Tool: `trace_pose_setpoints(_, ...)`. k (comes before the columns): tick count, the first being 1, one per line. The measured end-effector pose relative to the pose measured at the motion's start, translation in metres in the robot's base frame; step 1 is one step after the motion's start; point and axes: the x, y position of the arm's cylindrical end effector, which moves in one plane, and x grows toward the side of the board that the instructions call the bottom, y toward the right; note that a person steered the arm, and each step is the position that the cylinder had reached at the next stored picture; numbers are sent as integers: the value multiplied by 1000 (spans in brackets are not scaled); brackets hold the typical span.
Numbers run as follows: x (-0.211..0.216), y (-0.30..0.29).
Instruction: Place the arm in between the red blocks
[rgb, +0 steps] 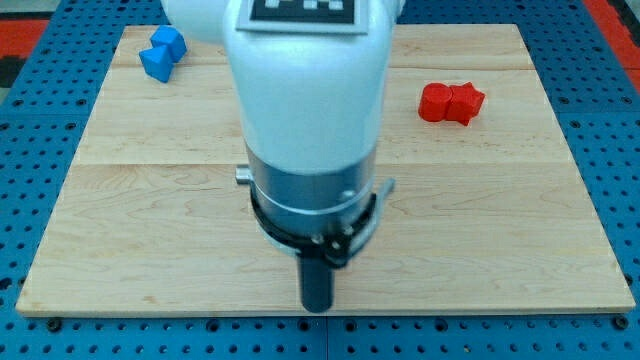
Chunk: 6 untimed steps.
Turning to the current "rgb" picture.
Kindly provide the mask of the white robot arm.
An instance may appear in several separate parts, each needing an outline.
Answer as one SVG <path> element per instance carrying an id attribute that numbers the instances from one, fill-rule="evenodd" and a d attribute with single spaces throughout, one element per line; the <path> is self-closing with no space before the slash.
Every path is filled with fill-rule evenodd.
<path id="1" fill-rule="evenodd" d="M 332 250 L 373 235 L 385 80 L 401 0 L 162 0 L 185 35 L 223 46 L 263 229 Z"/>

